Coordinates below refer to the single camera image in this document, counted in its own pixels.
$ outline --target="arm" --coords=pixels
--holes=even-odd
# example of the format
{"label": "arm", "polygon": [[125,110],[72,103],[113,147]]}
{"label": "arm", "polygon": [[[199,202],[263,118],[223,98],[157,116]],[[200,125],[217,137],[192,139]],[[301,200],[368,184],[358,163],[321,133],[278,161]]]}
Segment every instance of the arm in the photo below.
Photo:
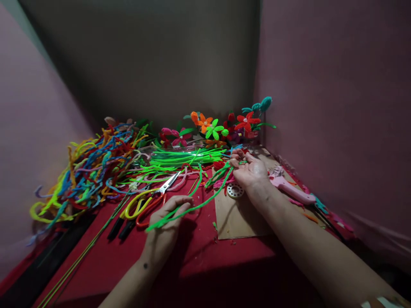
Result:
{"label": "arm", "polygon": [[[159,221],[180,204],[182,206],[176,215],[186,211],[193,204],[193,199],[188,196],[171,197],[161,209],[151,215],[150,224]],[[181,220],[182,218],[173,220],[161,229],[149,232],[140,259],[123,276],[100,308],[143,306],[157,274],[174,248]]]}
{"label": "arm", "polygon": [[[239,165],[239,160],[248,163]],[[234,150],[230,164],[291,259],[331,307],[359,307],[370,297],[399,296],[350,249],[290,206],[270,183],[262,161]]]}

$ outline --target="black handle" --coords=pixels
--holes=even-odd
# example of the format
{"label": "black handle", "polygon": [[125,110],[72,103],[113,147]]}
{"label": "black handle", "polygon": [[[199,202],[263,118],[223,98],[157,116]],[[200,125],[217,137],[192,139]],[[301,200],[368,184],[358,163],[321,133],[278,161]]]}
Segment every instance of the black handle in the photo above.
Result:
{"label": "black handle", "polygon": [[321,218],[323,220],[325,220],[328,225],[330,226],[331,229],[333,229],[334,233],[340,238],[341,242],[344,245],[347,245],[347,241],[345,240],[345,238],[343,237],[343,235],[340,233],[340,231],[338,231],[338,229],[331,223],[331,221],[329,221],[327,219],[327,217],[325,217],[325,215],[322,213],[322,211],[317,207],[316,204],[314,204],[314,210],[321,216]]}
{"label": "black handle", "polygon": [[127,221],[127,224],[125,225],[124,229],[121,231],[119,235],[119,239],[125,240],[127,236],[130,234],[131,230],[136,226],[136,220],[129,220]]}
{"label": "black handle", "polygon": [[117,236],[117,234],[120,231],[121,226],[123,225],[124,219],[123,218],[117,218],[116,223],[114,224],[113,228],[111,229],[110,233],[108,234],[107,239],[108,240],[114,240]]}

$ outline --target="hand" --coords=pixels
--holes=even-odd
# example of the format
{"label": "hand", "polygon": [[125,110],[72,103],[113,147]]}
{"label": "hand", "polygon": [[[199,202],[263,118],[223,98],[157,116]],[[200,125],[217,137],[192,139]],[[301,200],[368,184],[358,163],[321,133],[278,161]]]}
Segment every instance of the hand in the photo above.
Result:
{"label": "hand", "polygon": [[[242,160],[246,160],[247,163],[240,165],[239,162]],[[253,184],[268,181],[265,164],[250,153],[244,154],[242,150],[233,150],[230,165],[234,167],[235,179],[245,190]]]}
{"label": "hand", "polygon": [[[171,197],[161,209],[151,215],[150,225],[164,218],[169,212],[172,212],[178,205],[181,204],[182,206],[175,213],[176,216],[185,212],[194,204],[193,198],[182,195],[175,195]],[[152,267],[153,269],[159,271],[166,263],[168,257],[173,251],[174,245],[176,244],[179,226],[182,219],[183,218],[180,217],[165,224],[159,229],[155,228],[149,232],[142,253],[142,257],[148,267]]]}

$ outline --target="left hand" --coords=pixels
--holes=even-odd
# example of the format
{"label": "left hand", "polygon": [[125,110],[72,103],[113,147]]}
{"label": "left hand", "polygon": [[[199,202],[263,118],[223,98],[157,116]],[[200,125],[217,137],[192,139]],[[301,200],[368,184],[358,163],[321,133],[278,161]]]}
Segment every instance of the left hand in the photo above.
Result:
{"label": "left hand", "polygon": [[[176,216],[188,210],[193,204],[192,197],[175,195],[171,197],[161,209],[151,215],[150,225],[164,218],[169,212],[175,210],[178,205],[181,205],[181,207],[175,213]],[[159,271],[166,263],[176,244],[182,219],[183,217],[180,217],[165,224],[161,228],[155,228],[149,232],[142,253],[142,257],[145,260],[144,262],[147,263],[148,267],[153,267]]]}

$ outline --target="pink glue gun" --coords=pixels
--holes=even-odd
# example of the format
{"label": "pink glue gun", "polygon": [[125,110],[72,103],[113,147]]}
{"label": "pink glue gun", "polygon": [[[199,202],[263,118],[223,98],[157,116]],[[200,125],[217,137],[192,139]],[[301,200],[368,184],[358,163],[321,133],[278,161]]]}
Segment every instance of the pink glue gun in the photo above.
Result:
{"label": "pink glue gun", "polygon": [[301,190],[298,190],[294,186],[292,186],[289,182],[285,180],[284,177],[279,176],[275,177],[273,180],[270,179],[270,182],[278,189],[283,190],[284,192],[288,193],[293,198],[297,199],[302,204],[314,204],[316,202],[316,198],[314,195],[306,194]]}

